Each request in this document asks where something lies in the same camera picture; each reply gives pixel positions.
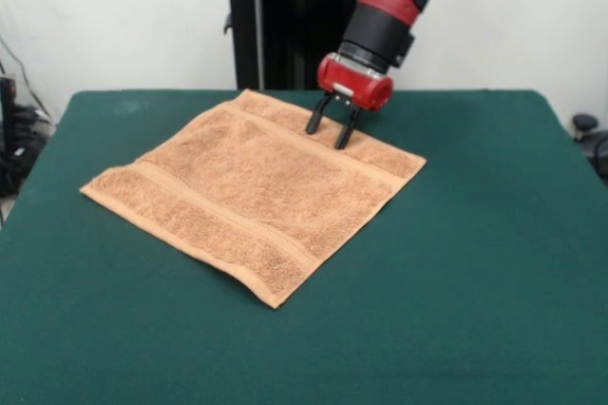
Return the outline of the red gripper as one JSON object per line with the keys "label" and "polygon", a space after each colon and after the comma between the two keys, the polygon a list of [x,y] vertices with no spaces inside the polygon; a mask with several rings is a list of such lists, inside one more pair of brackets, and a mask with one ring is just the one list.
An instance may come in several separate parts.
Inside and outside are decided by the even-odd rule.
{"label": "red gripper", "polygon": [[381,109],[393,92],[393,81],[371,67],[362,65],[338,53],[329,53],[321,61],[317,71],[318,85],[325,93],[316,103],[309,122],[307,134],[315,134],[324,116],[324,110],[337,93],[351,100],[354,107],[349,120],[343,125],[334,148],[344,149],[355,131],[360,108],[376,111]]}

